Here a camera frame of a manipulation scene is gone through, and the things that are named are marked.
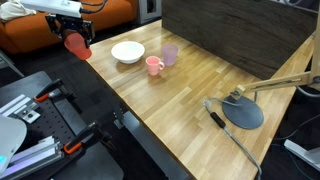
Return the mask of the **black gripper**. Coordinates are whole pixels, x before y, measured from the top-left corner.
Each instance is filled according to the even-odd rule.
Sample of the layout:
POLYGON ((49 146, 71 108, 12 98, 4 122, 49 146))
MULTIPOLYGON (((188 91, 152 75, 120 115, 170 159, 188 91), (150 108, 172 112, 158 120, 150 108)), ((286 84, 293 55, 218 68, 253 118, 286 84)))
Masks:
POLYGON ((86 48, 90 47, 95 37, 95 30, 92 21, 84 21, 82 18, 48 14, 45 16, 50 31, 56 34, 61 40, 65 39, 65 30, 80 31, 84 38, 86 48))

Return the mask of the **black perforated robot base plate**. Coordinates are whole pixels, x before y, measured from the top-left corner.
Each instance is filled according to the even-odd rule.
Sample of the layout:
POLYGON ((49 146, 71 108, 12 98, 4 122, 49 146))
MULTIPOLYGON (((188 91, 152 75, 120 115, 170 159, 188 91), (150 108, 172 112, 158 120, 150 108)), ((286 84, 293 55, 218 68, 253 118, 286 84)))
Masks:
MULTIPOLYGON (((33 98, 51 82, 47 73, 41 71, 1 87, 0 106, 21 94, 33 98)), ((40 114, 38 120, 28 125, 27 137, 31 138, 31 143, 48 136, 53 136, 61 143, 68 143, 86 127, 80 115, 62 96, 41 102, 40 114)), ((52 168, 55 172, 46 167, 22 180, 122 180, 124 177, 121 168, 100 142, 87 150, 78 150, 75 158, 71 158, 67 165, 56 162, 52 168)))

